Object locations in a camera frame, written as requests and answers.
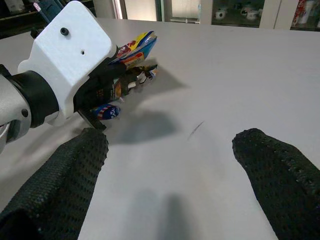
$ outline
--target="black cylinder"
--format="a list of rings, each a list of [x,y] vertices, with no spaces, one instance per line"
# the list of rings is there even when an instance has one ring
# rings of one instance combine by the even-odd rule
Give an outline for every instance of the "black cylinder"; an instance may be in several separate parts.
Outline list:
[[[54,91],[46,80],[34,71],[26,71],[8,77],[29,104],[31,111],[31,128],[45,122],[45,118],[59,111]]]

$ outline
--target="black mesh gripper pad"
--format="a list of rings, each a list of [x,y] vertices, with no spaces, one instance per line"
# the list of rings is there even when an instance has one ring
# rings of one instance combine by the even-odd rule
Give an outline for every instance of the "black mesh gripper pad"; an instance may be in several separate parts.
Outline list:
[[[296,147],[256,128],[237,134],[232,143],[278,239],[319,240],[319,170]]]
[[[62,144],[0,214],[0,240],[76,240],[107,152],[93,128]]]

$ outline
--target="table surface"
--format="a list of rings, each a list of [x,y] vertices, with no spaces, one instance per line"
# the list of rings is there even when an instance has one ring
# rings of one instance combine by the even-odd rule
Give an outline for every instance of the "table surface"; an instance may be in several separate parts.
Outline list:
[[[259,128],[320,167],[320,33],[99,21],[119,46],[156,31],[148,59],[159,73],[106,122],[109,153],[79,239],[276,240],[232,139]],[[15,74],[32,42],[28,33],[0,40],[0,63]],[[76,114],[8,144],[0,208],[86,126]]]

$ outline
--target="bottle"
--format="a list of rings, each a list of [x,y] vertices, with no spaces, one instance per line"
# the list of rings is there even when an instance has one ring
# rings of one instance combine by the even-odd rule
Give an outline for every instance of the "bottle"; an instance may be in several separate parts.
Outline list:
[[[314,0],[308,0],[304,4],[304,11],[300,15],[300,19],[298,21],[299,24],[306,24],[311,12],[312,7],[314,6]]]

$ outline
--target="blue wrapper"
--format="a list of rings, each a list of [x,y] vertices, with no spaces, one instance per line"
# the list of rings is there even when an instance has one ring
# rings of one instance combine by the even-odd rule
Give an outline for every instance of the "blue wrapper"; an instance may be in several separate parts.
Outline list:
[[[113,119],[120,113],[120,108],[111,104],[103,104],[91,110],[99,120]]]

